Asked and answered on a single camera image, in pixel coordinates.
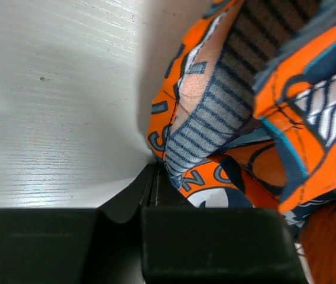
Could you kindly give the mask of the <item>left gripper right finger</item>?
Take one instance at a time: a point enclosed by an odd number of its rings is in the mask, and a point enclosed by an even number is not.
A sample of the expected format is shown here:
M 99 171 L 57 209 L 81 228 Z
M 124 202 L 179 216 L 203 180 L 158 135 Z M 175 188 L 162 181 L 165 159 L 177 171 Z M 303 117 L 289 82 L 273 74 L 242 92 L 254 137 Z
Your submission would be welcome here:
M 146 283 L 306 283 L 293 238 L 271 209 L 191 205 L 161 166 L 140 214 Z

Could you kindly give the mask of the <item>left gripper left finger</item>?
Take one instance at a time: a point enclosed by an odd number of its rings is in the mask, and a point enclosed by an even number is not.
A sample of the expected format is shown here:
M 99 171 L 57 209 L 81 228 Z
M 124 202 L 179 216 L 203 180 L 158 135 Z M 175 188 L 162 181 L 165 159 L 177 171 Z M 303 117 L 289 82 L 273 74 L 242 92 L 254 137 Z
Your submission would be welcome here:
M 0 283 L 143 283 L 140 208 L 146 166 L 97 208 L 0 208 Z

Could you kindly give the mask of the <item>colourful patterned shorts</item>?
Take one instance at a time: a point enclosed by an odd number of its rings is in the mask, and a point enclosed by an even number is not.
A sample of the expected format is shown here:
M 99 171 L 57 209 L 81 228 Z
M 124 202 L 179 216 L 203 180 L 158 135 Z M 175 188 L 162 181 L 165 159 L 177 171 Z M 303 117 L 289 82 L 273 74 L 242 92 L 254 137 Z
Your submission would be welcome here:
M 336 1 L 214 1 L 147 142 L 192 205 L 277 210 L 313 283 L 336 283 Z

